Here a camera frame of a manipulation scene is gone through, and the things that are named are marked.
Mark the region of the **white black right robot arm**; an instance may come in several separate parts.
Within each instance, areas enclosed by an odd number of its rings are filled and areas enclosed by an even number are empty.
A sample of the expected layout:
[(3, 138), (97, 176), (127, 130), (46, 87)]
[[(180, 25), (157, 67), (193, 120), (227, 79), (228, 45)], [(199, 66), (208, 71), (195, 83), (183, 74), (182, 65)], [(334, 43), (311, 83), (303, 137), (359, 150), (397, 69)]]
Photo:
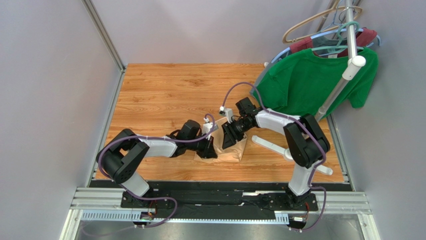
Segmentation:
[(294, 204), (305, 200), (311, 192), (316, 168), (325, 161), (330, 143), (311, 114), (286, 115), (264, 106), (256, 107), (249, 98), (236, 103), (240, 117), (233, 119), (232, 109), (220, 107), (219, 113), (227, 118), (222, 125), (222, 148), (227, 149), (241, 141), (252, 128), (272, 130), (286, 138), (288, 152), (295, 162), (293, 174), (285, 192)]

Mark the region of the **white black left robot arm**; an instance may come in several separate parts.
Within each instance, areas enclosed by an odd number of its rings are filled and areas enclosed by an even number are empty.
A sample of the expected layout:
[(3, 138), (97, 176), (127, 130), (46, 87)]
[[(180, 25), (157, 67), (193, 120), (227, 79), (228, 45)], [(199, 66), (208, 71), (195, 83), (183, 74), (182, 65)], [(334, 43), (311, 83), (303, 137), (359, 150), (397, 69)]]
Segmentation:
[(137, 172), (144, 158), (176, 158), (187, 151), (201, 158), (217, 158), (212, 133), (218, 128), (209, 120), (200, 125), (188, 120), (181, 129), (162, 137), (142, 136), (129, 128), (122, 130), (96, 156), (101, 173), (122, 186), (130, 194), (151, 198), (152, 188)]

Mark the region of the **beige cloth napkin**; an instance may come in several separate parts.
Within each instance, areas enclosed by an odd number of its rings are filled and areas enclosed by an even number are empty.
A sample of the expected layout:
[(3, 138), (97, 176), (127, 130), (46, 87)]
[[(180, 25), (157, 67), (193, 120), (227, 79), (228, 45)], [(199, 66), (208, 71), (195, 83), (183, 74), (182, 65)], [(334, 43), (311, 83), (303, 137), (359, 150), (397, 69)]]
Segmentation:
[(218, 126), (218, 129), (215, 130), (211, 137), (214, 138), (213, 147), (217, 154), (217, 158), (201, 158), (197, 154), (194, 155), (194, 160), (206, 163), (206, 164), (217, 164), (217, 163), (239, 163), (242, 160), (248, 137), (245, 134), (241, 141), (238, 141), (235, 145), (230, 146), (226, 149), (223, 149), (224, 141), (224, 131), (222, 129), (222, 124), (227, 123), (225, 117), (220, 118), (215, 121)]

